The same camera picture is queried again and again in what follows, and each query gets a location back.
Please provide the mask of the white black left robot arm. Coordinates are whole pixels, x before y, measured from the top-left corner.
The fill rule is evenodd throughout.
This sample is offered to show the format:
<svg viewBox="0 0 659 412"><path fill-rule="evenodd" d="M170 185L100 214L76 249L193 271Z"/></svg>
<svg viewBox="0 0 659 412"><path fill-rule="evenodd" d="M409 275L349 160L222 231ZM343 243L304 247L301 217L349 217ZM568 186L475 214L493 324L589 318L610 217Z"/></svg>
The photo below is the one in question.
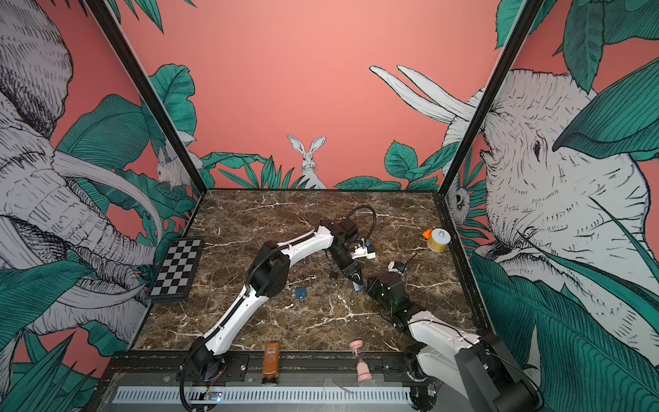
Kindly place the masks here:
<svg viewBox="0 0 659 412"><path fill-rule="evenodd" d="M356 224L344 218L341 221L321 220L314 230L293 240L265 242L249 267L237 298L216 324L192 343L180 366L180 381L188 377L190 367L204 382L220 377L225 367L224 354L238 333L259 307L284 290L290 269L312 254L329 252L343 276L362 285L360 264L348 250L358 235Z"/></svg>

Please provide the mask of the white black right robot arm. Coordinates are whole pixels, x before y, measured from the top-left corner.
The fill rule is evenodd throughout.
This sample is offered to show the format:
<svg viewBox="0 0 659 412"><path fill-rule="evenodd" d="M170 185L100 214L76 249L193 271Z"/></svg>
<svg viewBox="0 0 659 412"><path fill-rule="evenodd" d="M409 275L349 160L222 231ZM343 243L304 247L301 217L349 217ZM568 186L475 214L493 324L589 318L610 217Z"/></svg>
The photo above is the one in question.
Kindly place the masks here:
<svg viewBox="0 0 659 412"><path fill-rule="evenodd" d="M415 340L407 353L413 380L436 379L464 396L474 411L538 411L539 387L493 333L479 336L447 324L410 300L394 272L370 277L366 292L384 310L385 320Z"/></svg>

